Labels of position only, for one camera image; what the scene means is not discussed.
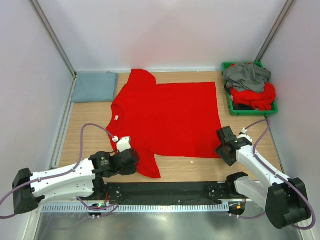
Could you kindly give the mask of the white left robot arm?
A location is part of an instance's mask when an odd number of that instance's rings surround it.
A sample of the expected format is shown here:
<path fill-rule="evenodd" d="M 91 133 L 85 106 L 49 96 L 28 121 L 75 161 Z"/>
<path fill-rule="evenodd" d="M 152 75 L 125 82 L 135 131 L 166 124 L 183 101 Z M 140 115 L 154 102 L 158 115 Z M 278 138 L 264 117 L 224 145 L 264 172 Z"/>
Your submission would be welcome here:
<path fill-rule="evenodd" d="M 122 152 L 99 151 L 79 164 L 43 172 L 23 168 L 12 182 L 13 212 L 25 214 L 46 202 L 66 198 L 101 200 L 106 194 L 103 179 L 136 173 L 139 160 L 137 151 L 130 148 Z"/>

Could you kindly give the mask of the red t shirt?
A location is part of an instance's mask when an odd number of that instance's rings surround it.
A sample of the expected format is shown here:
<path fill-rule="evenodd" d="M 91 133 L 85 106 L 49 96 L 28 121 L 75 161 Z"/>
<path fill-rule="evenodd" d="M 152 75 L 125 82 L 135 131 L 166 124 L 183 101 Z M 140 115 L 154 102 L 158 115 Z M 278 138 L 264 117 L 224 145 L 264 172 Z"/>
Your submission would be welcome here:
<path fill-rule="evenodd" d="M 160 178 L 155 155 L 218 157 L 221 121 L 214 82 L 158 84 L 150 72 L 133 69 L 111 110 L 107 130 L 130 137 L 143 176 Z"/>

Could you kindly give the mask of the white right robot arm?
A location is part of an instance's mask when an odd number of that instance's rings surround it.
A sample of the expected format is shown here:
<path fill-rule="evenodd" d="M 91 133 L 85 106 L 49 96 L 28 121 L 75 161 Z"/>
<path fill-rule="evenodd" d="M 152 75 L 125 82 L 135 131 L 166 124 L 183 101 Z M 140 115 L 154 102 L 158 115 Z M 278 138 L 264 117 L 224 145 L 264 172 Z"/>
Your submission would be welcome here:
<path fill-rule="evenodd" d="M 277 229 L 311 220 L 303 230 L 311 229 L 316 222 L 315 212 L 309 203 L 307 190 L 300 178 L 291 178 L 269 163 L 257 150 L 257 142 L 247 135 L 244 128 L 235 135 L 231 127 L 216 132 L 220 145 L 216 153 L 228 165 L 236 162 L 246 166 L 256 177 L 253 180 L 245 173 L 230 175 L 231 182 L 225 185 L 225 192 L 231 198 L 243 195 L 264 212 L 269 222 Z"/>

